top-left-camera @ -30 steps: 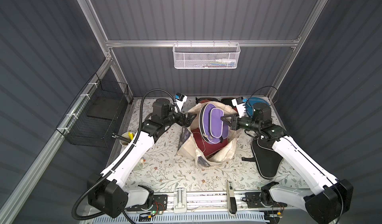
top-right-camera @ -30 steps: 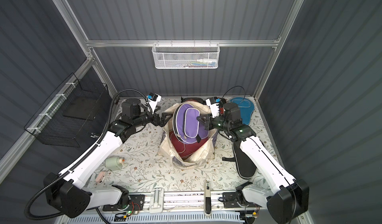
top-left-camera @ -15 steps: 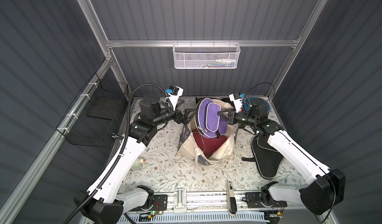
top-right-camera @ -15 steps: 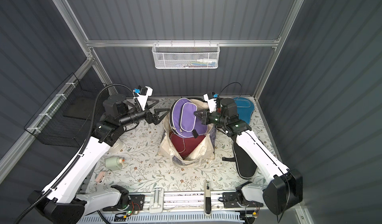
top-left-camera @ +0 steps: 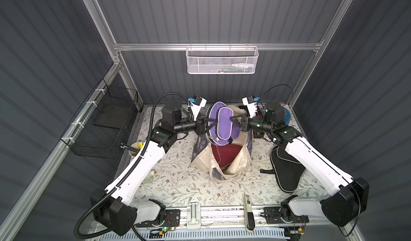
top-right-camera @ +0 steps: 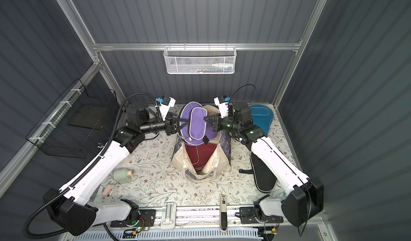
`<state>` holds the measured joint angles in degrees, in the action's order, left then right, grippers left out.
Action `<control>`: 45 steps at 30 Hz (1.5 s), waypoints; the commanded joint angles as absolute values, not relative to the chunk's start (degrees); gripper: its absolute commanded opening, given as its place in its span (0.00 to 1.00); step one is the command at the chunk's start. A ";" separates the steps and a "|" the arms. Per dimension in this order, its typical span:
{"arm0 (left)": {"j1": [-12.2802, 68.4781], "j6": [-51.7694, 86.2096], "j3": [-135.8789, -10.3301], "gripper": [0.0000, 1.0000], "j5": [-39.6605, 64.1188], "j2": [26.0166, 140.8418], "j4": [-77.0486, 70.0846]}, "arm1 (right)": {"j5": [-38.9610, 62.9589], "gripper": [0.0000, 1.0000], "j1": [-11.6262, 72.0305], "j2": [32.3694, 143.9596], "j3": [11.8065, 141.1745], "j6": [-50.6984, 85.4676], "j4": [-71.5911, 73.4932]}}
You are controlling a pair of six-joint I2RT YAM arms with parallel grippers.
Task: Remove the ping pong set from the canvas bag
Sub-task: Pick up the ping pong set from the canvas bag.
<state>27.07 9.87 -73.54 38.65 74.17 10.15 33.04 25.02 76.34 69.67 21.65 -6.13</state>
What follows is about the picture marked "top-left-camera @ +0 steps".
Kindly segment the cream canvas tote bag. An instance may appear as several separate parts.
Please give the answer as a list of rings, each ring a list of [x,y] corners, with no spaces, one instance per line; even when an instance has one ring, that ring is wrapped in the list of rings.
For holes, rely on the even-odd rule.
[[[213,120],[206,124],[211,129],[197,137],[190,167],[208,173],[218,183],[234,181],[251,171],[253,132],[242,131],[230,120],[245,113],[242,108],[220,101],[210,106],[205,116]]]

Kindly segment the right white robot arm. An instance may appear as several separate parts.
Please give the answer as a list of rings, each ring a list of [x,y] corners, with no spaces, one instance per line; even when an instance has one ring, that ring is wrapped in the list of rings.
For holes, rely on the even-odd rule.
[[[353,178],[342,171],[294,127],[276,124],[264,118],[241,114],[230,120],[243,131],[264,132],[285,152],[294,157],[312,173],[327,191],[326,196],[303,198],[291,196],[281,203],[281,219],[291,223],[300,216],[325,217],[338,227],[357,222],[367,208],[369,183],[363,178]]]

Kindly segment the purple pouch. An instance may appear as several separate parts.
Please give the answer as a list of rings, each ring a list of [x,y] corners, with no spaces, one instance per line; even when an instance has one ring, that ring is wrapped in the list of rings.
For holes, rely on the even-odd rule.
[[[216,102],[209,107],[206,117],[212,121],[208,122],[210,129],[207,131],[207,136],[211,143],[216,146],[225,146],[239,138],[241,130],[230,120],[233,116],[233,109],[223,102]]]

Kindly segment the blue paddle case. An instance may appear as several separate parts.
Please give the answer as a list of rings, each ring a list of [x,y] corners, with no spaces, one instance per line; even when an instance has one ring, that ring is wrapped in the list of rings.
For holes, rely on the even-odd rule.
[[[291,113],[288,109],[284,108],[284,122],[286,125],[290,123],[291,120]]]

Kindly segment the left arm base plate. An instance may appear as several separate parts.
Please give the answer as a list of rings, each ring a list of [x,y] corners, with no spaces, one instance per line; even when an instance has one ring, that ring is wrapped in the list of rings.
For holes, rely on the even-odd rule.
[[[137,223],[137,228],[160,228],[178,227],[181,219],[181,210],[168,210],[160,212],[159,216],[153,221]]]

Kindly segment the black paddle case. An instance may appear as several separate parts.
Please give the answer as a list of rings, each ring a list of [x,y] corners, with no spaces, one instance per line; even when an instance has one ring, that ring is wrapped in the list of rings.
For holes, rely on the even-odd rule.
[[[260,169],[260,173],[275,175],[279,188],[285,193],[293,193],[297,189],[306,168],[285,151],[285,145],[272,148],[270,162],[272,169]]]

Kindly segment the maroon red paddle case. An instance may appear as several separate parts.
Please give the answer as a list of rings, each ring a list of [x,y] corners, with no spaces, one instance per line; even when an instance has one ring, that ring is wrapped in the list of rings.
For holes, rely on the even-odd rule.
[[[212,144],[211,148],[213,156],[221,169],[228,168],[243,149],[241,145],[237,144],[227,144],[224,146]]]

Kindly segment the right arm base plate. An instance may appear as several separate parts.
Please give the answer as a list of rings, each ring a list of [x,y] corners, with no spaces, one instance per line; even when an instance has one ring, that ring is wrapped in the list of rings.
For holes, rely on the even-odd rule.
[[[286,208],[284,206],[264,207],[260,217],[264,218],[267,224],[287,223]]]

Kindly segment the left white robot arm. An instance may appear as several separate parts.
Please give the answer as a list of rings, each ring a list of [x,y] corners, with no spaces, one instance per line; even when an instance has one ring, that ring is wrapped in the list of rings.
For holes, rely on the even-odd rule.
[[[150,200],[146,203],[152,208],[150,213],[142,205],[131,205],[140,184],[177,141],[179,133],[193,131],[200,136],[215,125],[216,120],[198,118],[196,121],[183,120],[173,125],[159,125],[152,129],[142,150],[117,179],[105,190],[96,189],[91,195],[91,213],[97,222],[107,227],[104,232],[113,231],[123,236],[133,227],[138,217],[141,221],[157,220],[163,211],[159,202]]]

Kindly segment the red black ping pong set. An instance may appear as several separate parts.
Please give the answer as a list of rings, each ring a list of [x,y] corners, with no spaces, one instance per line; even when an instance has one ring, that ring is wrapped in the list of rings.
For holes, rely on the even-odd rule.
[[[263,138],[265,133],[263,131],[256,131],[253,130],[253,137],[254,138]]]

